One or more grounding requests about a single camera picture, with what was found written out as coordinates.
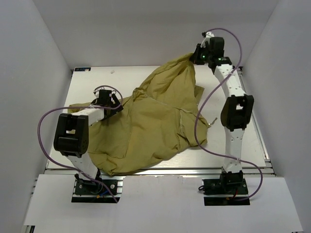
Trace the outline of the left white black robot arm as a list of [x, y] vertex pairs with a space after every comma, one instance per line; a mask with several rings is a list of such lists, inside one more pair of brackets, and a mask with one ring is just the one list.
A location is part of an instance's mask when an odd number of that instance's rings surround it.
[[99, 88], [95, 90], [95, 96], [87, 108], [60, 114], [53, 142], [54, 149], [67, 157], [78, 170], [77, 179], [87, 180], [86, 188], [93, 194], [102, 190], [103, 182], [98, 179], [99, 169], [87, 152], [89, 127], [123, 110], [113, 91]]

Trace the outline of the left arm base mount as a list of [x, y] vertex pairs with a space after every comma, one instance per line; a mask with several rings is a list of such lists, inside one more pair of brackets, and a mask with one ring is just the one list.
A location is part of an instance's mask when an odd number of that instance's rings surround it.
[[102, 182], [109, 188], [115, 199], [110, 195], [107, 188], [93, 181], [76, 179], [71, 197], [72, 203], [112, 203], [116, 204], [121, 198], [122, 182], [120, 179], [103, 179]]

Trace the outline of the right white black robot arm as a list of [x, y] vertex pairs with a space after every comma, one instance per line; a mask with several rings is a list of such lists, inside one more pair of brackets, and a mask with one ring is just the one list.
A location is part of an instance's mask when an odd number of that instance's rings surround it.
[[225, 129], [225, 159], [220, 175], [219, 187], [224, 193], [232, 193], [237, 183], [243, 180], [241, 156], [242, 139], [250, 122], [254, 98], [242, 89], [237, 71], [229, 57], [224, 56], [225, 41], [206, 33], [197, 45], [193, 61], [196, 65], [208, 64], [212, 73], [222, 84], [225, 104], [221, 111], [221, 124]]

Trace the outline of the olive green hooded jacket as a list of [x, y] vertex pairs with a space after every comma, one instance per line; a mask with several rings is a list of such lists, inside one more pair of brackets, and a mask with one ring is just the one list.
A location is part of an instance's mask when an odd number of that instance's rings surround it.
[[123, 100], [121, 112], [89, 128], [93, 164], [113, 176], [207, 143], [209, 124], [198, 115], [203, 92], [190, 54], [158, 67]]

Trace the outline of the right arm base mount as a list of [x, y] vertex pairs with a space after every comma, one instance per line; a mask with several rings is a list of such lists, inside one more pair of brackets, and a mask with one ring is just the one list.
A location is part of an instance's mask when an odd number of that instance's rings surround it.
[[198, 191], [204, 194], [205, 206], [248, 206], [250, 199], [246, 180], [226, 190], [219, 179], [204, 179]]

